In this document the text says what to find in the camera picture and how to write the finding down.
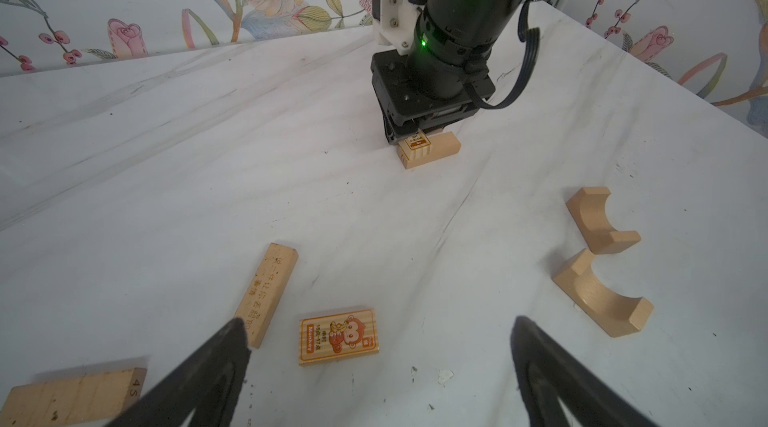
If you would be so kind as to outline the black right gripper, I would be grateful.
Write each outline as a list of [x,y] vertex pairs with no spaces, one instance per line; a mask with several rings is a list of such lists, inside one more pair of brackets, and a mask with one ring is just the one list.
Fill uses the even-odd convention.
[[465,91],[462,65],[430,50],[406,56],[395,50],[376,53],[372,85],[382,112],[385,137],[394,145],[419,131],[432,133],[474,116],[479,108]]

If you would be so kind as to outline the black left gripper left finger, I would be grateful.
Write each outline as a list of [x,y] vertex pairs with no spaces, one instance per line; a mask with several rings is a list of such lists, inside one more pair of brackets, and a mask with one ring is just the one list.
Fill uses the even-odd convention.
[[244,321],[234,318],[109,424],[228,426],[249,358]]

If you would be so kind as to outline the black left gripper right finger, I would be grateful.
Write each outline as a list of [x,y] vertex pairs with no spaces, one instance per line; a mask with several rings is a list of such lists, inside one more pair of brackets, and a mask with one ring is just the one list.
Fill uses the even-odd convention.
[[520,394],[532,426],[652,426],[531,319],[515,319],[510,335]]

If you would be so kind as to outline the plain wood block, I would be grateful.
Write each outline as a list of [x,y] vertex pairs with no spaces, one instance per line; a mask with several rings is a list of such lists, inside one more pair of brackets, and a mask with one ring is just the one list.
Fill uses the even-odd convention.
[[435,135],[427,135],[433,144],[431,153],[424,158],[418,159],[413,162],[404,163],[400,161],[403,167],[413,169],[422,165],[441,160],[446,157],[456,155],[461,149],[461,143],[452,132],[438,132]]

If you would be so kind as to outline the printed monkey wood block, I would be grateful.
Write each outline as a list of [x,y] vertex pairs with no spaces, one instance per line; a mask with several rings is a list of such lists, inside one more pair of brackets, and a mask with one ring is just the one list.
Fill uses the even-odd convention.
[[363,309],[303,319],[299,327],[301,366],[376,354],[376,313]]

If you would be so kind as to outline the printed small wood block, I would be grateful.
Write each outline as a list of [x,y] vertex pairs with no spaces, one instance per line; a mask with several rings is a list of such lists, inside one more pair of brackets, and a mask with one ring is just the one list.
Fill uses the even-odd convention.
[[398,154],[402,162],[408,163],[424,158],[431,153],[433,144],[422,131],[398,142]]

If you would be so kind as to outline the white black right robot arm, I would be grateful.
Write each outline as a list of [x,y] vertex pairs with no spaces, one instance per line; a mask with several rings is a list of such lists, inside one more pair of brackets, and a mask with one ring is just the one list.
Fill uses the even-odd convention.
[[[372,85],[389,144],[443,129],[479,110],[512,105],[537,63],[541,33],[528,24],[533,0],[404,0],[415,7],[413,24],[399,20],[405,37],[373,56]],[[518,78],[496,104],[488,60],[512,18],[525,51]]]

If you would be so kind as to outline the wood arch block near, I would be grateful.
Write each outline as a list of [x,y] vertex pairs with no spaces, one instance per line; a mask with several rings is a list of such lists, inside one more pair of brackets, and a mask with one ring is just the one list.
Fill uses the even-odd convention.
[[595,255],[583,249],[552,280],[610,337],[642,331],[654,305],[644,297],[627,297],[608,288],[593,272],[594,260]]

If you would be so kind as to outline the wood arch block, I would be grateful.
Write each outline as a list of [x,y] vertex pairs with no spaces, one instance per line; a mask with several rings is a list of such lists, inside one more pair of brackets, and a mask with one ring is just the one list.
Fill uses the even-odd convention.
[[642,240],[637,231],[619,231],[609,222],[606,203],[610,195],[608,187],[583,187],[566,202],[589,250],[596,255],[618,254]]
[[610,337],[642,331],[654,305],[644,297],[627,297],[608,288],[593,272],[594,260],[595,255],[583,249],[552,280]]

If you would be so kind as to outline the engraved long wood block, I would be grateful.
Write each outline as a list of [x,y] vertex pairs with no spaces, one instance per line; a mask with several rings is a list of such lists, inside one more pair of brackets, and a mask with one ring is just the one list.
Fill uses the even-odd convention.
[[298,252],[291,247],[268,246],[235,312],[244,322],[249,347],[261,346],[298,259]]

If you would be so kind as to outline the numbered long wood block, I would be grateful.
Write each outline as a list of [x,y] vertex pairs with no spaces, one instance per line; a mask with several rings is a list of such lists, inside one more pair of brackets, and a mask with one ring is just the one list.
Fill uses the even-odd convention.
[[14,387],[1,424],[69,426],[115,418],[139,400],[146,375],[145,368],[133,368]]

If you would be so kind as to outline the wood arch block far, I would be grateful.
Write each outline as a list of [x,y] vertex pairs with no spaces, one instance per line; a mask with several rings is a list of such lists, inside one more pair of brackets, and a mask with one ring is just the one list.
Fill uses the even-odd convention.
[[609,222],[606,203],[610,195],[608,187],[583,187],[566,202],[589,250],[596,255],[618,254],[642,240],[637,231],[619,231]]

